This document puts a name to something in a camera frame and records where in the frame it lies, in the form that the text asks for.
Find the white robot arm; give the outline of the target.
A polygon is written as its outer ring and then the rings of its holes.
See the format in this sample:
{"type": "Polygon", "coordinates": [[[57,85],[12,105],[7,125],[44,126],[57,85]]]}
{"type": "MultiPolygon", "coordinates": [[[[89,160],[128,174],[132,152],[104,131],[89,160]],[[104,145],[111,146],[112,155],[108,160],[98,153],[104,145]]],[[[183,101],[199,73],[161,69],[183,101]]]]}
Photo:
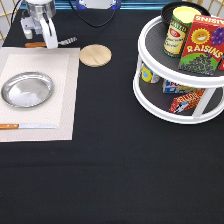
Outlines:
{"type": "Polygon", "coordinates": [[[48,49],[58,47],[57,34],[52,17],[56,14],[55,0],[25,0],[28,16],[20,20],[27,39],[33,33],[41,34],[48,49]]]}

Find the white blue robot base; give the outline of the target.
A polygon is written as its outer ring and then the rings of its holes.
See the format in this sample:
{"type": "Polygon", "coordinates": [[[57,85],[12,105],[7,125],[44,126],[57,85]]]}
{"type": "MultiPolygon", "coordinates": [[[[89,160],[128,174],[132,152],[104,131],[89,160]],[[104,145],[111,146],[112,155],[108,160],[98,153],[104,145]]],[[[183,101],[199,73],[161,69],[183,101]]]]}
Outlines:
{"type": "Polygon", "coordinates": [[[76,0],[78,9],[118,9],[121,5],[121,0],[76,0]]]}

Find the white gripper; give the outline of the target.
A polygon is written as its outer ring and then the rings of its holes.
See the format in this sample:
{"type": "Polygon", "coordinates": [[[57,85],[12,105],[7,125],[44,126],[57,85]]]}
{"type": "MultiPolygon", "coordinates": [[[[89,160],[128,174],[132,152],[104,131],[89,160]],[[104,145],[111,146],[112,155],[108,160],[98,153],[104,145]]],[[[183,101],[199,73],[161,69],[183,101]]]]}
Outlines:
{"type": "Polygon", "coordinates": [[[57,34],[51,19],[48,21],[41,19],[39,22],[34,20],[32,17],[24,17],[20,20],[20,23],[23,33],[27,39],[32,39],[33,34],[39,35],[42,33],[48,49],[58,47],[57,34]]]}

